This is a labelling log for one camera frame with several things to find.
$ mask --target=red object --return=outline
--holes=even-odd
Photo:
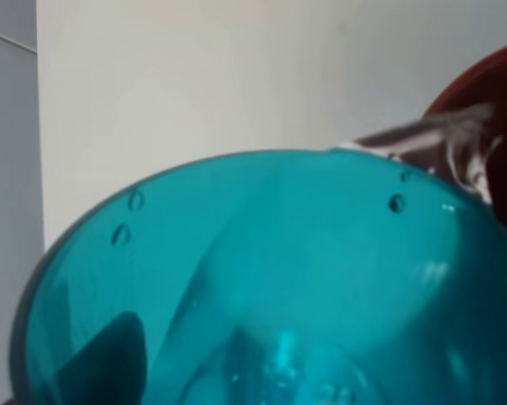
[[[507,226],[507,47],[463,73],[429,107],[426,116],[482,102],[495,104],[495,116],[483,140],[484,150],[494,137],[503,137],[487,170],[495,213]]]

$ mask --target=teal plastic bowl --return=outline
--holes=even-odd
[[[507,232],[365,154],[185,165],[46,254],[10,366],[18,405],[507,405]]]

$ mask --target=gray wall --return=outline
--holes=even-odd
[[[35,0],[0,0],[0,33],[35,47]],[[0,40],[0,403],[13,314],[42,252],[37,59]]]

